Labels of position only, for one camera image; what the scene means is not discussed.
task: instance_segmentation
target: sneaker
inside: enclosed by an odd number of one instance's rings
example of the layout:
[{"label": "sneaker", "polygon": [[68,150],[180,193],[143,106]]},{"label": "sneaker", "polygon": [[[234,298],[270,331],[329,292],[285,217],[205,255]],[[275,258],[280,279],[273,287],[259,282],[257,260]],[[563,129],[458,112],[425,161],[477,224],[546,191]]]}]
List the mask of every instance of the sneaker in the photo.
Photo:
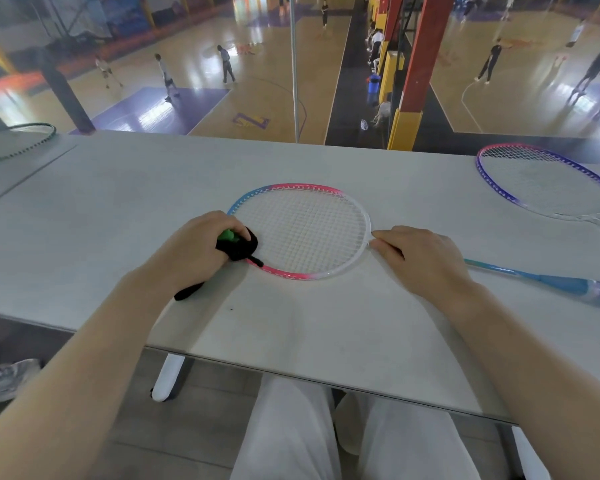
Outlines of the sneaker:
[{"label": "sneaker", "polygon": [[10,401],[18,395],[19,389],[40,372],[38,359],[0,365],[0,403]]}]

